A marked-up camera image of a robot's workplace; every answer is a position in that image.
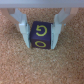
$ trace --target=brown carpet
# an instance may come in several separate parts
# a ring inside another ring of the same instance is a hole
[[[28,23],[53,22],[61,9],[20,9]],[[0,84],[84,84],[84,8],[66,24],[54,50],[28,49],[0,12]]]

